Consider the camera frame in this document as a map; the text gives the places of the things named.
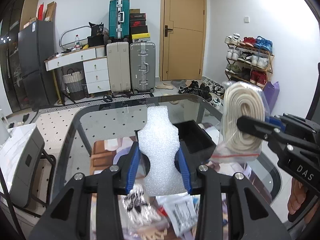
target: wooden door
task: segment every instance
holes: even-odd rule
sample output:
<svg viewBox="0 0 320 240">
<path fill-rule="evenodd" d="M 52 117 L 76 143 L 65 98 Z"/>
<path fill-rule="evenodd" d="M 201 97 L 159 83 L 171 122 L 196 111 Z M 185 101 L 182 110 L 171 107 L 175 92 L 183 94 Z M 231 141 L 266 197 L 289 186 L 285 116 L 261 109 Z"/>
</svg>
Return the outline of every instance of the wooden door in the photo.
<svg viewBox="0 0 320 240">
<path fill-rule="evenodd" d="M 163 80 L 199 79 L 206 0 L 164 0 Z"/>
</svg>

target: purple bag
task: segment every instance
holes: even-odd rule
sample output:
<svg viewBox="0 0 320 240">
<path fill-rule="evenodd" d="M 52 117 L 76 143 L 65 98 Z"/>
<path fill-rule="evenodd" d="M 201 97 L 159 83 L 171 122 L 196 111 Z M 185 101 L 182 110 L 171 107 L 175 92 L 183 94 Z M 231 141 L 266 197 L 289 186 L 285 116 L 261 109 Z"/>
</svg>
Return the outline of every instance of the purple bag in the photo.
<svg viewBox="0 0 320 240">
<path fill-rule="evenodd" d="M 276 82 L 274 84 L 272 84 L 271 82 L 268 82 L 265 85 L 263 92 L 266 96 L 266 100 L 268 102 L 268 105 L 270 108 L 270 113 L 271 113 L 273 108 L 275 107 L 275 104 L 276 104 L 276 101 L 278 99 L 278 95 L 280 92 L 279 82 Z"/>
</svg>

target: white foam block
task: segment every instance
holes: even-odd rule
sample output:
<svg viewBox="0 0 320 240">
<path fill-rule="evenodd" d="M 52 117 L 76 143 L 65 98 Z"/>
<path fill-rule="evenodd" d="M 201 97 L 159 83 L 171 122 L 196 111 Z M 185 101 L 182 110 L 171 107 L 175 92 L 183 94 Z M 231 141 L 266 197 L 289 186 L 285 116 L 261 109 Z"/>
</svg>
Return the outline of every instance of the white foam block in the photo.
<svg viewBox="0 0 320 240">
<path fill-rule="evenodd" d="M 182 176 L 174 166 L 180 147 L 178 128 L 170 122 L 166 106 L 148 107 L 147 113 L 147 124 L 138 131 L 140 151 L 150 161 L 145 191 L 150 196 L 185 192 Z"/>
</svg>

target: blue sneaker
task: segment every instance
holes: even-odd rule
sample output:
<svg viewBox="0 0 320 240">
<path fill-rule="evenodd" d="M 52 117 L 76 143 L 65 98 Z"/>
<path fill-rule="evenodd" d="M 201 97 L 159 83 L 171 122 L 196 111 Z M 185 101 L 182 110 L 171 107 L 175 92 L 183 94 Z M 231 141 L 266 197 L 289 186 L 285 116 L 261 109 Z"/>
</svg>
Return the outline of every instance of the blue sneaker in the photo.
<svg viewBox="0 0 320 240">
<path fill-rule="evenodd" d="M 262 38 L 261 36 L 258 36 L 258 38 L 256 40 L 257 41 L 256 41 L 256 44 L 254 45 L 254 47 L 256 49 L 260 49 L 266 39 Z"/>
<path fill-rule="evenodd" d="M 273 46 L 272 41 L 265 40 L 263 44 L 260 46 L 260 48 L 263 50 L 269 51 L 272 54 L 272 46 Z"/>
</svg>

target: red sneaker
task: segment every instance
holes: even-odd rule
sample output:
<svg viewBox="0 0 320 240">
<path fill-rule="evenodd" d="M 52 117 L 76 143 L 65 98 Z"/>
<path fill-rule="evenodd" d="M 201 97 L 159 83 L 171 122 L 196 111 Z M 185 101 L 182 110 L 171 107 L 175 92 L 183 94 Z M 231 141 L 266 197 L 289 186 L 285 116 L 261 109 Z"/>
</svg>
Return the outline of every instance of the red sneaker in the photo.
<svg viewBox="0 0 320 240">
<path fill-rule="evenodd" d="M 267 82 L 267 75 L 266 75 L 266 73 L 260 72 L 260 73 L 259 73 L 258 80 L 257 80 L 257 86 L 263 88 L 264 85 L 266 84 L 266 82 Z"/>
<path fill-rule="evenodd" d="M 246 42 L 249 42 L 249 41 L 250 41 L 250 38 L 244 37 L 243 41 L 241 41 L 239 44 L 240 44 L 241 46 L 246 46 L 245 43 L 246 43 Z"/>
<path fill-rule="evenodd" d="M 259 73 L 257 71 L 251 71 L 250 83 L 256 84 L 259 78 Z"/>
<path fill-rule="evenodd" d="M 245 46 L 253 48 L 254 45 L 256 44 L 256 39 L 253 37 L 250 37 L 250 38 L 247 38 L 247 40 L 244 43 L 245 43 Z"/>
</svg>

